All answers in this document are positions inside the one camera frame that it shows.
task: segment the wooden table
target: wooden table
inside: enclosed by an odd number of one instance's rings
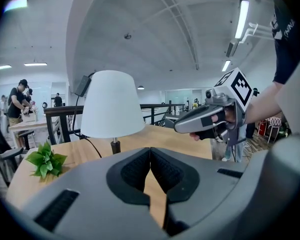
[[[54,132],[57,131],[58,127],[60,126],[60,120],[59,117],[53,117],[52,118],[52,124],[54,125]],[[28,130],[35,130],[40,128],[47,128],[47,120],[46,118],[42,118],[39,121],[29,121],[29,122],[20,122],[17,123],[11,127],[9,127],[9,132],[11,135],[11,138],[13,140],[13,144],[15,147],[18,147],[17,140],[16,140],[16,134],[21,131],[28,131]]]
[[[102,157],[112,156],[111,140],[96,138],[90,138],[90,140],[99,150]],[[191,156],[212,159],[211,146],[208,139],[193,141],[188,134],[180,134],[173,129],[160,126],[147,124],[142,131],[121,137],[119,140],[122,152],[137,148],[156,147]],[[84,139],[53,145],[51,148],[56,153],[68,156],[63,166],[64,173],[79,164],[100,159],[92,145]],[[23,207],[32,195],[57,179],[53,175],[48,175],[44,180],[39,177],[30,176],[34,170],[35,166],[33,164],[23,160],[10,183],[6,200],[19,209]],[[151,170],[145,180],[144,192],[150,196],[151,215],[162,226],[165,217],[166,194],[160,188]]]

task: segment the office chair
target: office chair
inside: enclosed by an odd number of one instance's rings
[[[164,125],[165,128],[171,128],[171,129],[174,128],[174,122],[167,118],[164,119]]]
[[[23,147],[11,149],[0,131],[0,172],[7,186],[18,168],[15,157],[22,154],[23,151]]]

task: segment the lamp cord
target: lamp cord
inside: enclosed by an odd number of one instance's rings
[[[79,137],[80,139],[85,139],[86,141],[90,142],[91,145],[94,147],[95,151],[98,153],[99,157],[102,158],[101,154],[99,153],[98,149],[95,147],[95,145],[84,135],[81,134],[76,134],[75,133],[75,122],[76,122],[76,116],[77,116],[77,107],[78,107],[78,100],[79,100],[80,96],[78,96],[78,98],[76,99],[76,103],[75,103],[75,109],[74,109],[74,116],[73,116],[73,123],[72,123],[72,131],[73,134],[77,137]]]

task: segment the black railing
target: black railing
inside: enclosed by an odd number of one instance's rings
[[[143,119],[151,118],[151,125],[162,125],[162,122],[165,120],[165,116],[161,120],[155,121],[155,116],[159,115],[167,115],[172,112],[172,108],[174,109],[174,113],[176,113],[176,106],[182,106],[182,111],[184,110],[184,104],[140,104],[140,108],[143,109],[151,109],[151,115],[144,116]],[[156,108],[166,108],[168,107],[168,110],[163,113],[155,114]],[[49,138],[52,145],[57,144],[54,132],[53,132],[53,123],[52,118],[53,117],[60,117],[60,126],[61,131],[63,135],[64,142],[70,142],[70,135],[74,133],[80,133],[80,129],[76,129],[72,131],[72,129],[69,127],[71,123],[68,122],[67,116],[71,116],[75,114],[76,106],[60,106],[60,107],[49,107],[44,109],[45,117],[46,117],[46,124],[48,128]],[[80,115],[84,111],[84,106],[77,106],[76,114]]]

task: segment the lamp base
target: lamp base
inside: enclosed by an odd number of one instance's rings
[[[116,142],[111,141],[111,148],[113,154],[120,153],[121,152],[120,141],[118,140]]]

